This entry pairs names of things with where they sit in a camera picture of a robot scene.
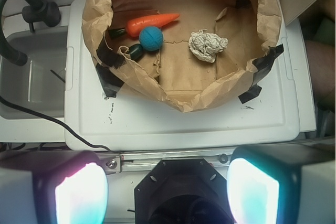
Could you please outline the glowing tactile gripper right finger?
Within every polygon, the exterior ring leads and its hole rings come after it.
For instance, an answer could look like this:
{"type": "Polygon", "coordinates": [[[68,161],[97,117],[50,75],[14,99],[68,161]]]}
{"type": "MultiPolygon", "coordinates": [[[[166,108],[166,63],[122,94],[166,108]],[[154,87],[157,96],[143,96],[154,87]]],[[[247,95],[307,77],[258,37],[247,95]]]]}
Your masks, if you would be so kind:
{"type": "Polygon", "coordinates": [[[236,223],[335,223],[335,145],[239,146],[227,196],[236,223]]]}

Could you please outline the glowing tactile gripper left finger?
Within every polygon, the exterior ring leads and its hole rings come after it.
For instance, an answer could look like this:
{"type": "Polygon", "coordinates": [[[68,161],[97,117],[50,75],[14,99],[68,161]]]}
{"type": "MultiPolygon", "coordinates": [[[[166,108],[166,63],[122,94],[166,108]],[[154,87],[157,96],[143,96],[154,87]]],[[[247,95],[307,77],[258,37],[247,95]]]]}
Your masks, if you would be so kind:
{"type": "Polygon", "coordinates": [[[103,223],[107,203],[95,152],[1,153],[1,223],[103,223]]]}

